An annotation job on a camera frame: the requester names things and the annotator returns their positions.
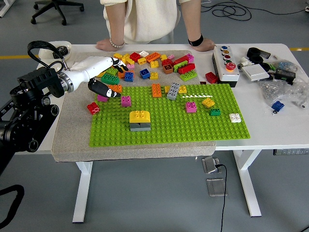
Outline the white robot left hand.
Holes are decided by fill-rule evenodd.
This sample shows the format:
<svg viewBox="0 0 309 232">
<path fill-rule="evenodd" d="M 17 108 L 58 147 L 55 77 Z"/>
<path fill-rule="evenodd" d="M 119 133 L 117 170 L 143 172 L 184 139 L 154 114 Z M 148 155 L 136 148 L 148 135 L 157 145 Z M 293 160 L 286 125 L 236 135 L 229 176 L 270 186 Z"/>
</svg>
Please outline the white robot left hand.
<svg viewBox="0 0 309 232">
<path fill-rule="evenodd" d="M 75 91 L 81 83 L 88 83 L 88 88 L 96 94 L 107 98 L 118 98 L 121 94 L 94 78 L 112 66 L 116 67 L 119 72 L 128 71 L 126 65 L 117 58 L 94 56 L 74 64 L 70 71 L 64 73 L 72 82 L 71 91 Z"/>
</svg>

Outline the person's right hand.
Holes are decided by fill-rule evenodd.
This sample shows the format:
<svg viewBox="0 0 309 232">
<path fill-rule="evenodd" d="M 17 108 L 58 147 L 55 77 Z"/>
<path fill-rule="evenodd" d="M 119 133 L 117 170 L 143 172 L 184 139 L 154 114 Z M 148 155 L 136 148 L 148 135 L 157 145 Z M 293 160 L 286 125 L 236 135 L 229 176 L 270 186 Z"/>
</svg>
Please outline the person's right hand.
<svg viewBox="0 0 309 232">
<path fill-rule="evenodd" d="M 96 44 L 96 49 L 103 50 L 103 51 L 116 51 L 115 47 L 113 47 L 110 43 L 110 39 L 103 39 L 98 41 Z"/>
</svg>

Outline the person's left hand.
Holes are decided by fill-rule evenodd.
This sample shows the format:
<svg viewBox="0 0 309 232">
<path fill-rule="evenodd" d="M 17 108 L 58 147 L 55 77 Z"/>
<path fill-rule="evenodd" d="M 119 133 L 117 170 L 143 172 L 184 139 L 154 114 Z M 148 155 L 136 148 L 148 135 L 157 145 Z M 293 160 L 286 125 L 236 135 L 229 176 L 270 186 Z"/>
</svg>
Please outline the person's left hand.
<svg viewBox="0 0 309 232">
<path fill-rule="evenodd" d="M 213 50 L 214 47 L 215 47 L 214 41 L 212 41 L 211 39 L 204 39 L 199 46 L 193 46 L 193 49 L 198 52 L 206 52 Z"/>
</svg>

